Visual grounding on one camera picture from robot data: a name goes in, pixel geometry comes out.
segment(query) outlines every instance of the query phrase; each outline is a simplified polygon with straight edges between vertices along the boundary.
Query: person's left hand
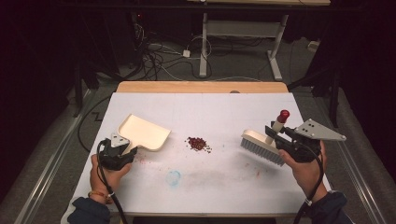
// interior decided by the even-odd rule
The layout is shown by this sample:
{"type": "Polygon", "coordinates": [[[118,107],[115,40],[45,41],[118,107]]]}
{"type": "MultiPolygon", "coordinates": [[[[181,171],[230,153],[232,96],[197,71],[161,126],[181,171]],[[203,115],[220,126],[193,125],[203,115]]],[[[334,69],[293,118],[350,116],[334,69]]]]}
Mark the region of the person's left hand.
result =
{"type": "MultiPolygon", "coordinates": [[[[98,169],[98,160],[96,154],[91,156],[91,162],[92,162],[91,177],[90,177],[91,189],[94,191],[101,192],[104,195],[108,195],[105,184],[99,178],[99,176],[101,176],[102,178],[102,175],[98,169]]],[[[119,171],[110,171],[104,168],[104,173],[107,183],[112,188],[113,191],[115,191],[120,186],[121,178],[125,176],[131,170],[131,168],[132,168],[131,163],[127,163],[119,171]]],[[[99,203],[106,203],[106,198],[97,194],[92,194],[90,198],[99,203]]]]}

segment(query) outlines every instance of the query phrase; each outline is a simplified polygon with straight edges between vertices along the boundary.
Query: white tabletop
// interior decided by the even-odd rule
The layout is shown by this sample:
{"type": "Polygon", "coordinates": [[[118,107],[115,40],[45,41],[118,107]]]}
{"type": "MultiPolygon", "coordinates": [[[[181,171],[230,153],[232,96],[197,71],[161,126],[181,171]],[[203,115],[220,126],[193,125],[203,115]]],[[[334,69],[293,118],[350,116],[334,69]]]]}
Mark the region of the white tabletop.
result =
{"type": "MultiPolygon", "coordinates": [[[[114,93],[91,154],[133,114],[172,132],[160,151],[139,149],[122,179],[116,195],[126,214],[289,216],[304,201],[291,169],[240,147],[245,129],[264,133],[282,109],[290,112],[286,126],[303,123],[291,93],[114,93]],[[192,150],[188,137],[206,140],[210,153],[192,150]]],[[[87,160],[75,197],[91,190],[91,167],[87,160]]]]}

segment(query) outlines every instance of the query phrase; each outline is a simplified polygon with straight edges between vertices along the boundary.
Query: black cable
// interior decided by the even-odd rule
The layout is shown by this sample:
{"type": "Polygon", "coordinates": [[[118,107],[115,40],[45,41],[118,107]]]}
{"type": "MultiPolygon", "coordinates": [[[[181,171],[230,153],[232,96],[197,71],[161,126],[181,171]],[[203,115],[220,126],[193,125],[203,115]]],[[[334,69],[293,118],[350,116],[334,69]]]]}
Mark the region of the black cable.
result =
{"type": "Polygon", "coordinates": [[[122,206],[121,206],[121,204],[120,204],[120,201],[119,201],[119,199],[117,198],[116,193],[113,191],[113,189],[111,188],[111,186],[108,185],[107,180],[106,180],[106,176],[105,176],[105,171],[103,170],[102,163],[101,163],[100,160],[99,160],[99,151],[100,151],[100,147],[101,147],[101,146],[104,146],[104,145],[105,145],[105,142],[106,142],[106,140],[101,141],[101,142],[99,143],[97,149],[96,149],[96,157],[97,157],[97,160],[98,160],[98,169],[99,169],[99,171],[100,171],[100,173],[101,173],[101,175],[102,175],[102,178],[101,178],[101,176],[99,175],[99,173],[97,173],[97,174],[98,174],[98,176],[99,176],[99,179],[102,180],[102,182],[105,184],[108,194],[111,196],[111,199],[113,200],[114,204],[117,206],[117,209],[119,210],[119,213],[120,213],[120,216],[121,216],[122,223],[123,223],[123,224],[128,224],[128,222],[126,221],[125,214],[124,214],[124,212],[123,212],[123,210],[122,210],[122,206]]]}
{"type": "MultiPolygon", "coordinates": [[[[312,154],[315,156],[315,160],[317,161],[318,166],[319,166],[319,170],[320,170],[320,175],[319,175],[319,178],[318,178],[318,181],[317,181],[316,185],[315,185],[314,188],[312,189],[311,193],[306,197],[306,199],[307,199],[309,202],[311,202],[312,199],[314,198],[315,194],[317,193],[317,190],[318,190],[319,185],[321,184],[321,182],[322,182],[322,180],[323,180],[323,176],[324,176],[323,162],[320,160],[320,158],[317,156],[317,154],[315,154],[315,152],[314,152],[309,146],[306,146],[306,145],[304,145],[304,144],[301,144],[301,145],[302,145],[303,147],[306,147],[310,152],[312,152],[312,154]]],[[[298,224],[298,223],[300,222],[300,219],[301,219],[301,217],[303,216],[304,211],[305,211],[305,209],[306,209],[307,206],[308,206],[307,202],[304,202],[304,203],[301,205],[301,207],[300,207],[300,209],[299,209],[299,211],[298,211],[296,217],[294,218],[293,224],[298,224]]]]}
{"type": "Polygon", "coordinates": [[[81,140],[80,130],[81,130],[82,123],[83,123],[84,120],[88,117],[88,115],[90,115],[91,112],[92,112],[97,106],[99,106],[99,104],[101,104],[102,102],[104,102],[105,100],[110,99],[110,98],[111,98],[111,95],[107,96],[106,98],[104,98],[104,99],[100,100],[98,103],[96,103],[96,104],[84,115],[84,117],[82,118],[81,123],[78,125],[78,129],[77,129],[78,141],[79,141],[79,144],[80,144],[87,152],[91,152],[91,150],[88,149],[88,148],[84,145],[84,143],[82,142],[82,140],[81,140]]]}

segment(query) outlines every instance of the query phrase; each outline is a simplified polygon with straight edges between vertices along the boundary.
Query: table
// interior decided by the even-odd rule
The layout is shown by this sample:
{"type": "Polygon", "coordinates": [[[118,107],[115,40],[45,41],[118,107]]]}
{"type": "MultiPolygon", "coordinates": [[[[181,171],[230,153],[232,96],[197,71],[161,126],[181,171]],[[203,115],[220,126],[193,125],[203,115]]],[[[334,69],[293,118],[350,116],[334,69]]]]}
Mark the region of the table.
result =
{"type": "MultiPolygon", "coordinates": [[[[206,0],[208,3],[224,3],[224,4],[257,4],[257,5],[304,5],[304,6],[328,6],[330,0],[206,0]]],[[[222,35],[222,36],[253,36],[253,37],[274,37],[275,43],[271,50],[267,50],[267,57],[273,75],[276,81],[282,80],[279,66],[276,62],[276,54],[282,40],[283,32],[286,28],[289,15],[283,15],[280,22],[263,22],[263,21],[213,21],[209,20],[207,13],[204,13],[203,31],[202,31],[202,48],[200,59],[200,77],[206,77],[207,52],[206,43],[208,35],[222,35]]]]}
{"type": "MultiPolygon", "coordinates": [[[[91,154],[132,113],[172,132],[160,151],[139,149],[133,169],[121,181],[116,194],[126,215],[293,216],[304,194],[291,169],[239,146],[245,128],[262,132],[284,106],[291,113],[290,127],[300,125],[297,104],[283,83],[122,82],[91,154]],[[184,141],[189,136],[203,137],[210,153],[188,148],[184,141]]],[[[91,167],[87,160],[74,197],[91,189],[91,167]]],[[[109,209],[117,212],[113,205],[109,209]]]]}

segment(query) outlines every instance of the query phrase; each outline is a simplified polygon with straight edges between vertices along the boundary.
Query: gray carpet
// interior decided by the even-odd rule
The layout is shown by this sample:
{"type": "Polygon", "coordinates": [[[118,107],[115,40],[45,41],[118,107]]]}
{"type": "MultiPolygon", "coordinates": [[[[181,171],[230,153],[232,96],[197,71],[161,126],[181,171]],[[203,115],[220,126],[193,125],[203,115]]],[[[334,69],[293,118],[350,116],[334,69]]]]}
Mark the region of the gray carpet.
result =
{"type": "MultiPolygon", "coordinates": [[[[280,71],[284,77],[284,82],[289,84],[304,76],[314,53],[308,51],[306,46],[308,41],[302,39],[293,44],[281,45],[277,55],[280,71]]],[[[166,46],[181,52],[183,48],[172,43],[166,46]]],[[[226,49],[213,49],[213,54],[209,58],[212,76],[208,80],[227,78],[224,81],[252,81],[254,78],[261,81],[274,81],[272,72],[266,60],[265,51],[270,49],[270,40],[262,41],[256,47],[240,46],[226,56],[216,56],[225,53],[226,49]]],[[[166,60],[172,60],[178,56],[161,54],[166,60]]],[[[194,74],[198,74],[198,62],[183,60],[192,63],[194,74]]],[[[200,80],[191,75],[191,66],[188,63],[175,64],[158,73],[158,80],[200,80]]],[[[123,74],[130,70],[127,66],[121,68],[123,74]]],[[[101,85],[97,91],[89,91],[85,98],[85,112],[91,109],[96,103],[103,100],[113,92],[117,83],[108,80],[106,76],[99,75],[101,85]]],[[[331,127],[327,116],[326,98],[314,98],[309,88],[297,88],[294,93],[297,105],[300,108],[303,119],[313,119],[319,123],[331,127]]],[[[26,163],[19,178],[15,182],[12,190],[4,199],[0,207],[0,223],[14,223],[20,214],[26,201],[29,199],[37,180],[42,175],[46,165],[51,160],[52,155],[57,151],[59,145],[64,140],[68,128],[76,122],[73,118],[76,106],[73,103],[73,92],[70,94],[70,106],[57,118],[47,133],[41,139],[30,160],[26,163]]],[[[341,190],[348,197],[346,212],[356,223],[392,223],[395,216],[396,188],[393,180],[386,172],[381,161],[375,155],[375,151],[370,142],[365,137],[361,126],[353,112],[350,111],[347,99],[342,93],[339,97],[338,124],[336,130],[347,136],[344,144],[326,142],[327,154],[329,158],[326,171],[331,185],[334,189],[341,190]],[[345,159],[345,154],[351,155],[352,163],[345,159]],[[372,196],[372,199],[364,199],[364,195],[372,196]]],[[[83,120],[80,130],[82,143],[89,149],[100,128],[100,118],[106,112],[108,101],[99,104],[87,118],[83,120]]],[[[88,152],[78,141],[77,131],[70,135],[68,144],[65,146],[65,153],[61,161],[56,162],[59,168],[53,178],[49,180],[49,188],[43,193],[43,198],[37,201],[37,209],[32,212],[30,219],[26,223],[59,223],[66,209],[74,189],[78,183],[82,168],[88,157],[88,152]]],[[[115,216],[113,223],[119,223],[119,218],[115,216]]],[[[168,219],[168,218],[137,218],[136,223],[272,223],[265,219],[168,219]]],[[[290,218],[277,218],[276,223],[291,223],[290,218]]],[[[309,223],[304,218],[301,223],[309,223]]]]}

